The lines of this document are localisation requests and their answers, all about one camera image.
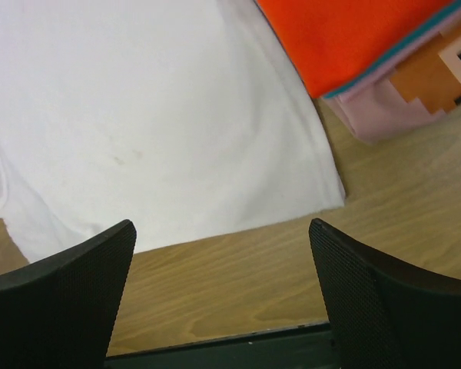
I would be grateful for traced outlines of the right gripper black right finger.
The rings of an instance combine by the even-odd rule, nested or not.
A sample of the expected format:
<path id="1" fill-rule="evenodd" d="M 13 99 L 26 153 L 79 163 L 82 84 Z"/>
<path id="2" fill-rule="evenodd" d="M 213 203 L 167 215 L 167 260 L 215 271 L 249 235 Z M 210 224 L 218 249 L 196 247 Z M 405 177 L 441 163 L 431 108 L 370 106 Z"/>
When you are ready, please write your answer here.
<path id="1" fill-rule="evenodd" d="M 315 218 L 310 246 L 342 368 L 461 368 L 461 280 Z"/>

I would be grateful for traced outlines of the white t shirt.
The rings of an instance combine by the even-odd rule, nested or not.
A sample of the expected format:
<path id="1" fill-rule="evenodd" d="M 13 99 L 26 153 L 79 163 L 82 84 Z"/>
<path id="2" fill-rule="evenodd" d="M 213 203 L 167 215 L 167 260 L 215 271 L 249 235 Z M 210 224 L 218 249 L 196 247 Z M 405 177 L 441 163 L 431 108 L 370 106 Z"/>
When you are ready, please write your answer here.
<path id="1" fill-rule="evenodd" d="M 0 1 L 0 219 L 35 262 L 123 219 L 136 252 L 343 206 L 253 1 Z"/>

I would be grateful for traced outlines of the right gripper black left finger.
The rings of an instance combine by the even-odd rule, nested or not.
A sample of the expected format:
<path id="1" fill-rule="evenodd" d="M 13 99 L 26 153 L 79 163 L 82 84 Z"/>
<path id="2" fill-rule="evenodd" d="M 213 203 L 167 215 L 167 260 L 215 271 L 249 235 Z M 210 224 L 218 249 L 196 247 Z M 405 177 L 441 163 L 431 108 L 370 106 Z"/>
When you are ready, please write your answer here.
<path id="1" fill-rule="evenodd" d="M 136 238 L 123 220 L 0 275 L 0 368 L 102 368 Z"/>

